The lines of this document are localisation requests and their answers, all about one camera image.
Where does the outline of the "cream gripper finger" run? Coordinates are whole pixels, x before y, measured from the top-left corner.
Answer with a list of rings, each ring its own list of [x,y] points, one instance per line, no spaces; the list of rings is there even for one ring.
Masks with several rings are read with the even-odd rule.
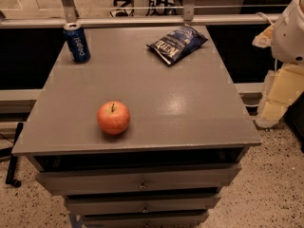
[[[274,25],[270,25],[254,38],[252,45],[258,48],[270,47],[273,41],[273,32]]]
[[[304,66],[283,64],[277,72],[269,70],[257,108],[256,124],[271,128],[304,92]]]

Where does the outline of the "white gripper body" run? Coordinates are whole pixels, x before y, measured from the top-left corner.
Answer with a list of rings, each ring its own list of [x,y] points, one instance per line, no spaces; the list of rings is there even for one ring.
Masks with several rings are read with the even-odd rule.
[[[304,64],[304,0],[292,0],[275,22],[272,55],[282,63]]]

